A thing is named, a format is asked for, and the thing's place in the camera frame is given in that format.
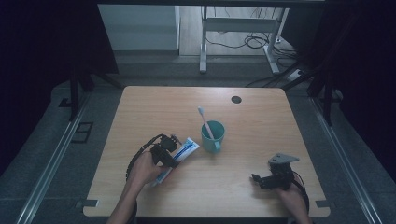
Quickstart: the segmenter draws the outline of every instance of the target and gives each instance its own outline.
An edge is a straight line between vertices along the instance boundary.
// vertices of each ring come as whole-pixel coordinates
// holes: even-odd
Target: desk leg
[[[207,6],[204,6],[204,16],[202,17],[202,43],[201,43],[201,54],[199,61],[199,72],[206,73],[206,12]]]
[[[265,56],[267,57],[268,63],[270,64],[271,70],[274,74],[280,73],[279,68],[277,67],[276,61],[274,60],[274,57],[272,55],[272,51],[274,49],[274,44],[276,42],[277,33],[279,32],[280,25],[282,24],[284,14],[285,14],[285,8],[282,8],[282,10],[280,11],[279,15],[276,18],[276,24],[275,24],[274,30],[271,34],[270,42],[268,43],[268,46],[264,46]]]

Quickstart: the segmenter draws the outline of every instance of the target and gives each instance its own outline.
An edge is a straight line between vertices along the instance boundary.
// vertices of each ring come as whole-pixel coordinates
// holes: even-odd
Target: wooden floor
[[[231,18],[265,18],[276,19],[280,12],[280,8],[262,8],[262,7],[208,7],[207,17],[231,17]],[[180,45],[179,55],[199,55],[202,40],[202,7],[180,7]],[[263,55],[262,48],[252,49],[248,46],[242,48],[228,48],[221,45],[210,44],[220,43],[222,45],[238,47],[245,44],[245,38],[250,33],[236,32],[208,32],[206,35],[207,55]],[[266,38],[263,34],[254,34],[256,36]],[[263,40],[252,40],[249,44],[253,47],[259,47],[264,44]]]

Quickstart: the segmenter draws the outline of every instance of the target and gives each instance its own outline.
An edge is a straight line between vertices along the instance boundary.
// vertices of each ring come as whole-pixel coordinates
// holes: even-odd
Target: toothpaste tube
[[[177,151],[173,158],[178,162],[184,161],[184,159],[190,156],[190,154],[198,147],[199,145],[192,141],[192,139],[187,138],[186,142],[181,146],[181,148]],[[161,184],[165,180],[165,178],[172,172],[172,170],[173,168],[169,168],[168,170],[160,173],[152,186],[154,187],[157,184]]]

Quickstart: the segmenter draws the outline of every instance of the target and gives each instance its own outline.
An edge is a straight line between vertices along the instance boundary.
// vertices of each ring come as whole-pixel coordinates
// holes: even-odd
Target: teal cup
[[[210,130],[213,133],[215,139],[211,139],[209,133],[207,132],[206,126],[202,125],[201,136],[202,145],[204,149],[211,153],[219,153],[221,151],[221,142],[224,138],[225,129],[224,126],[215,120],[210,120],[207,122]]]

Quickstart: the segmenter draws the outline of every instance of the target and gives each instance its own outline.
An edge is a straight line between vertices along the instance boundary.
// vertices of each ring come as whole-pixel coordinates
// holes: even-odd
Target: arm
[[[108,219],[107,224],[126,223],[134,211],[134,204],[140,190],[165,169],[165,167],[159,167],[153,163],[150,152],[144,152],[134,164],[120,200]]]
[[[277,188],[275,192],[298,224],[312,224],[311,217],[305,208],[303,196],[297,186],[292,184],[288,190]]]

